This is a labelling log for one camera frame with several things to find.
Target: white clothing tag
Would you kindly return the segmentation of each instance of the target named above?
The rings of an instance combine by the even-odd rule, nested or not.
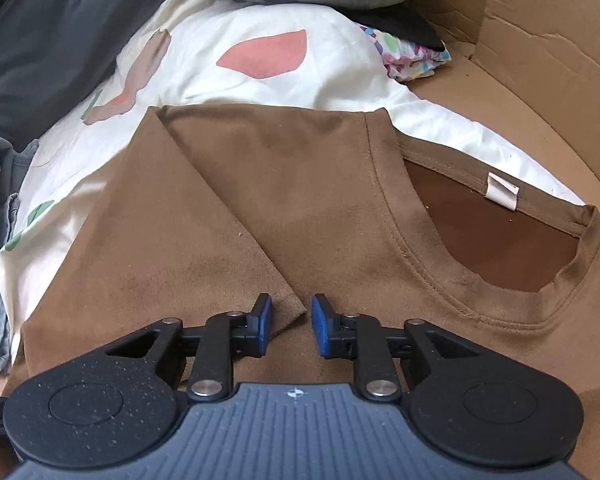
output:
[[[487,177],[487,197],[489,200],[500,204],[501,206],[516,210],[518,205],[518,191],[520,188],[514,186],[512,183],[507,182],[502,177],[496,174],[490,173]]]

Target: brown t-shirt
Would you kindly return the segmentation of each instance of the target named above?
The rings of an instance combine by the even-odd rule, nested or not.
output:
[[[515,211],[484,195],[492,172]],[[186,326],[260,292],[278,336],[237,380],[349,381],[318,357],[306,306],[420,317],[553,374],[582,398],[572,464],[600,480],[600,215],[450,148],[386,111],[150,109],[40,305],[12,380],[163,317]]]

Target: metal screw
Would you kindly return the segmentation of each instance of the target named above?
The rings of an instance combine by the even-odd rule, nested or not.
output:
[[[222,384],[212,379],[203,379],[193,383],[191,391],[200,397],[211,397],[222,391]]]
[[[366,390],[374,397],[388,397],[398,391],[398,386],[391,381],[378,379],[367,384]]]

